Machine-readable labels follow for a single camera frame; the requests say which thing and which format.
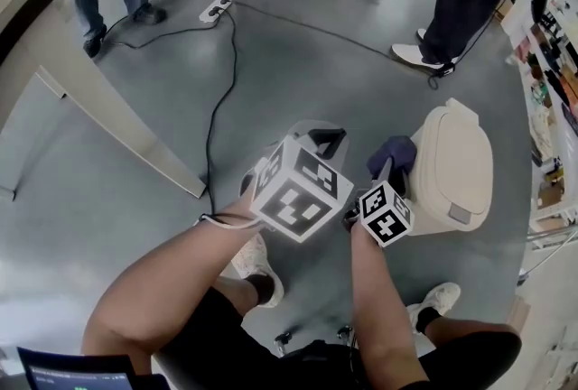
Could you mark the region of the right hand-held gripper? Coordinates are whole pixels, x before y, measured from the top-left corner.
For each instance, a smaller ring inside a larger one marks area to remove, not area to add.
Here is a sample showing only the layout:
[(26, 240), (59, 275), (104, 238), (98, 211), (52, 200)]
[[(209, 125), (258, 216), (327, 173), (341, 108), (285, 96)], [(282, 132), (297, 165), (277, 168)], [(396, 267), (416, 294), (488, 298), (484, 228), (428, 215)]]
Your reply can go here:
[(408, 235), (415, 222), (411, 208), (388, 181), (392, 166), (393, 158), (389, 157), (372, 188), (359, 198), (361, 225), (382, 248)]

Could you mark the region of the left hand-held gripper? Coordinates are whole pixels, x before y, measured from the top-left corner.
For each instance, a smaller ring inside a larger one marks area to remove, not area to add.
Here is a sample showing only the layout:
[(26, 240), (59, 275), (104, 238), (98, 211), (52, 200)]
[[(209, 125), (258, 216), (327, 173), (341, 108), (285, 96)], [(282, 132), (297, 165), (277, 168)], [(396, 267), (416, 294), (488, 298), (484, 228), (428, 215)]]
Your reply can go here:
[(303, 120), (255, 168), (250, 211), (302, 243), (344, 207), (353, 183), (341, 172), (350, 140), (327, 121)]

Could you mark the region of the dark purple cloth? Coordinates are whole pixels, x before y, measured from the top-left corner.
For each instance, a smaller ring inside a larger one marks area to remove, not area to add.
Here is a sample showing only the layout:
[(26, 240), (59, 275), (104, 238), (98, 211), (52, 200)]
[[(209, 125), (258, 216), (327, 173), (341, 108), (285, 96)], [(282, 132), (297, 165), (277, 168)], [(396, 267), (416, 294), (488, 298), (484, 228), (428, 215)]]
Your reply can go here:
[(409, 175), (414, 168), (417, 148), (409, 136), (390, 136), (368, 159), (367, 168), (376, 180), (388, 159), (392, 160), (391, 171), (401, 170)]

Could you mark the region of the beige plastic trash bin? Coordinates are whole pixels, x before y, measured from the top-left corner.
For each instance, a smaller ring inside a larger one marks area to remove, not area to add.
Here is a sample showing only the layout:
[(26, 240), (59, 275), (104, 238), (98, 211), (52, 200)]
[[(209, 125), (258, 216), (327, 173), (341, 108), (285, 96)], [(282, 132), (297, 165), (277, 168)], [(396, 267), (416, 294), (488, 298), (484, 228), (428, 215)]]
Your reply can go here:
[(454, 98), (433, 109), (411, 137), (412, 236), (471, 232), (489, 214), (493, 155), (478, 114)]

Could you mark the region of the person's right forearm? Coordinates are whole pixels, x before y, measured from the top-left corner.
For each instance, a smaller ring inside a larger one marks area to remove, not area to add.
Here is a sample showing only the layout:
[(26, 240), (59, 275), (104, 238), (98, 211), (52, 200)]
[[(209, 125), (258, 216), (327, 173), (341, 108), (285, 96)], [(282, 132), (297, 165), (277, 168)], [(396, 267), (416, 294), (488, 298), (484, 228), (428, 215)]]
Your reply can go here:
[(401, 390), (428, 377), (415, 352), (411, 323), (381, 247), (360, 223), (351, 232), (353, 323), (374, 390)]

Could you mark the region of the person's left forearm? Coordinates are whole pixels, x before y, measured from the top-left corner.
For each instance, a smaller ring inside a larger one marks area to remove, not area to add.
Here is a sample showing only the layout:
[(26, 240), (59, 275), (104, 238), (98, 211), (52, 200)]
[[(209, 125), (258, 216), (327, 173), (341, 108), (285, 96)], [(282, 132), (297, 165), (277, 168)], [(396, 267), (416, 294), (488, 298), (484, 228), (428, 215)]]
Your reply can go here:
[(256, 234), (207, 221), (162, 243), (105, 290), (85, 328), (81, 353), (128, 356), (138, 375), (183, 328), (233, 256)]

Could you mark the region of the person's right white shoe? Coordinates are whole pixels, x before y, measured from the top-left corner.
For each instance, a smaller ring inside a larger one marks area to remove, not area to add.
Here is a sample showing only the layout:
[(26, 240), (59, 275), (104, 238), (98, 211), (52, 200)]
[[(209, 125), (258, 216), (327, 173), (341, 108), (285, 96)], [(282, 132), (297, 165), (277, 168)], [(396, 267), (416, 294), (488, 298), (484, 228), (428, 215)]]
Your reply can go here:
[(414, 334), (421, 334), (415, 330), (417, 313), (425, 307), (434, 307), (444, 316), (457, 302), (461, 295), (461, 288), (457, 283), (441, 283), (435, 286), (424, 299), (406, 307)]

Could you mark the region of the person's white shoe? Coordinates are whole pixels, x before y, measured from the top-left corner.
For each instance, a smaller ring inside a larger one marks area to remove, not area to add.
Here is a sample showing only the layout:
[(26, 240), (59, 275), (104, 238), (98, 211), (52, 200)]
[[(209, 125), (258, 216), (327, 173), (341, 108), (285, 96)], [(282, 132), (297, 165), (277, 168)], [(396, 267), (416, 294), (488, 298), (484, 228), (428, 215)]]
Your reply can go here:
[(444, 316), (457, 302), (461, 295), (461, 288), (457, 283), (441, 283), (435, 286), (424, 299), (406, 307), (414, 334), (421, 334), (415, 330), (417, 313), (425, 307), (434, 307)]
[(274, 308), (283, 299), (283, 284), (269, 263), (266, 243), (259, 233), (244, 244), (231, 260), (231, 264), (243, 280), (251, 274), (268, 274), (274, 279), (275, 298), (271, 301), (269, 308)]

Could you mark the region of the person's black sock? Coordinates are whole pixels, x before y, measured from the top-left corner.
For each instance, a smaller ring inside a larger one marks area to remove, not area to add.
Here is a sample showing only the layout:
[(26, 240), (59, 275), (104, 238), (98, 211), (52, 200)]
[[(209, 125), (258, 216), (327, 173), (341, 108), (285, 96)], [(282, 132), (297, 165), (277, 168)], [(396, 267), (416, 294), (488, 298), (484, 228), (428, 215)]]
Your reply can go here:
[(416, 315), (415, 330), (418, 333), (425, 334), (427, 326), (441, 317), (442, 315), (434, 307), (425, 307)]
[(268, 274), (251, 274), (246, 278), (257, 294), (257, 305), (270, 307), (271, 301), (275, 298), (275, 281)]

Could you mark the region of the person's left white shoe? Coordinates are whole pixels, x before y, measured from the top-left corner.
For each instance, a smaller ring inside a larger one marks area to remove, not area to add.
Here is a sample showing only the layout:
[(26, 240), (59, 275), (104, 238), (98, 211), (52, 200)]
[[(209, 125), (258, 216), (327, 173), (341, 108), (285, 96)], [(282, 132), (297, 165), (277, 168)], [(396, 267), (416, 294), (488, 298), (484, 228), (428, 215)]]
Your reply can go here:
[(268, 274), (274, 279), (275, 298), (271, 301), (269, 308), (274, 308), (283, 299), (283, 284), (269, 263), (266, 243), (259, 233), (244, 244), (231, 260), (231, 264), (243, 280), (251, 274)]

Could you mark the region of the person's left leg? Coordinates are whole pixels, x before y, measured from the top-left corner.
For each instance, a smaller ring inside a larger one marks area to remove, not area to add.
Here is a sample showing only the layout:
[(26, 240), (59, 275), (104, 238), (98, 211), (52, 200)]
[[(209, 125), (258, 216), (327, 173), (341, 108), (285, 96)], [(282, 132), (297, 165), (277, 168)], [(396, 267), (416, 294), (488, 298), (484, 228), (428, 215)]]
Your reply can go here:
[(236, 280), (220, 276), (216, 279), (212, 287), (226, 297), (242, 317), (259, 304), (255, 286), (246, 280)]

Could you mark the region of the white metal shelving rack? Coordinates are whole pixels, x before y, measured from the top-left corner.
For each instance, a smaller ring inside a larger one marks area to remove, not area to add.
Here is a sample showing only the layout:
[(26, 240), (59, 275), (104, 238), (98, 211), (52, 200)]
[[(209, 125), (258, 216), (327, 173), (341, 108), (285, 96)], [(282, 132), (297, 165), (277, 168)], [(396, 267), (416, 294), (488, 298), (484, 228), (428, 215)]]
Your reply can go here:
[(513, 51), (527, 106), (532, 190), (531, 249), (578, 243), (578, 0), (546, 0), (540, 18), (532, 0), (508, 5), (501, 26)]

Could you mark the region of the person's black shorts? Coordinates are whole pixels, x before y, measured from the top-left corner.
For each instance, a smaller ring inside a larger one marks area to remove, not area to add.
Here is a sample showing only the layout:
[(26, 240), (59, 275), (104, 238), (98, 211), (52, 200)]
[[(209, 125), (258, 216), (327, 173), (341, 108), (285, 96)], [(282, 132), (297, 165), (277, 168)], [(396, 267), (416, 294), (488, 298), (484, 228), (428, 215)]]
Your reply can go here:
[[(278, 390), (280, 357), (241, 326), (231, 302), (209, 289), (182, 331), (157, 358), (181, 390)], [(435, 348), (419, 358), (426, 382), (401, 390), (488, 390), (515, 362), (521, 340), (511, 333), (474, 333)], [(351, 349), (352, 372), (359, 390), (373, 390)]]

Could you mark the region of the black tablet holder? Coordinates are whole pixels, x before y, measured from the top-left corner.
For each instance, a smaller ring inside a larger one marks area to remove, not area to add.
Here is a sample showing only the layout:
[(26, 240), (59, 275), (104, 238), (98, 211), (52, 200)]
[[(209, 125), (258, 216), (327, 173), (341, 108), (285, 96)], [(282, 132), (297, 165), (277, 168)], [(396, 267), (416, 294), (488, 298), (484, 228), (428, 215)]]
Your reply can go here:
[(172, 390), (165, 376), (161, 374), (151, 374), (135, 376), (131, 380), (133, 390)]

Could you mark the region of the black tablet screen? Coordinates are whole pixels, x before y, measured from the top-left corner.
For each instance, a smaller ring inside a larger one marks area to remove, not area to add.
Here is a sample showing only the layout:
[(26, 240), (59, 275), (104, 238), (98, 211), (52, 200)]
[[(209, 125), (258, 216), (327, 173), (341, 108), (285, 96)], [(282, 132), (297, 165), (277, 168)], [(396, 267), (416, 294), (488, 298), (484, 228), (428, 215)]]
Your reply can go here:
[(127, 356), (62, 355), (17, 348), (31, 390), (135, 390)]

